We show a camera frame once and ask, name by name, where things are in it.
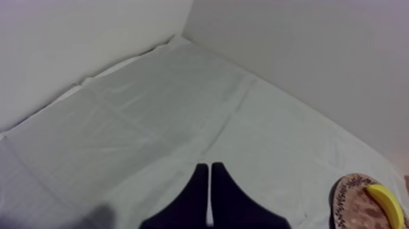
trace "yellow banana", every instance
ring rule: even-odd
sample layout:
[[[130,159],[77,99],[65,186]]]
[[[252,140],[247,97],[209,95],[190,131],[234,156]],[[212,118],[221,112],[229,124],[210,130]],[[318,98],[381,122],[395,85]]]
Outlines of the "yellow banana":
[[[366,190],[382,207],[392,229],[403,229],[404,213],[393,193],[383,185],[369,185]]]

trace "white wall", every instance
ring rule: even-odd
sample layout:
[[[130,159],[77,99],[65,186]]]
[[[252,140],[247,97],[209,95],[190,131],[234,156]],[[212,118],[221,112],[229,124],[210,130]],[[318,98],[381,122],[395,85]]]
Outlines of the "white wall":
[[[196,0],[184,35],[409,171],[409,1]]]
[[[0,1],[0,131],[78,79],[180,33],[191,2]]]

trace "white backdrop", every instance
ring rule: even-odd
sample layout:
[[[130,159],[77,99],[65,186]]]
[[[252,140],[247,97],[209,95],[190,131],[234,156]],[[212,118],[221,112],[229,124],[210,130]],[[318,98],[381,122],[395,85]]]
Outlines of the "white backdrop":
[[[79,79],[180,33],[191,3],[0,1],[0,131]]]
[[[184,31],[409,172],[409,2],[196,0]]]

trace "white fabric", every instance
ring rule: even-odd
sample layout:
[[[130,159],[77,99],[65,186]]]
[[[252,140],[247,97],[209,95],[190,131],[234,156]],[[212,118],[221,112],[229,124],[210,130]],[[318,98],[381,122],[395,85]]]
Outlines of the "white fabric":
[[[389,161],[315,110],[193,44],[152,52],[4,134],[1,213],[55,228],[109,206],[137,228],[170,203],[198,162],[222,161],[293,228],[328,228],[331,186],[361,172],[408,210]]]

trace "banana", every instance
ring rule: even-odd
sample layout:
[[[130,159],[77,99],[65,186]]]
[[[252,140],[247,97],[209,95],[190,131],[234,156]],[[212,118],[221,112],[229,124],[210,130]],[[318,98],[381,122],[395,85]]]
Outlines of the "banana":
[[[403,229],[404,212],[393,193],[383,185],[369,185],[366,190],[382,207],[392,229]]]

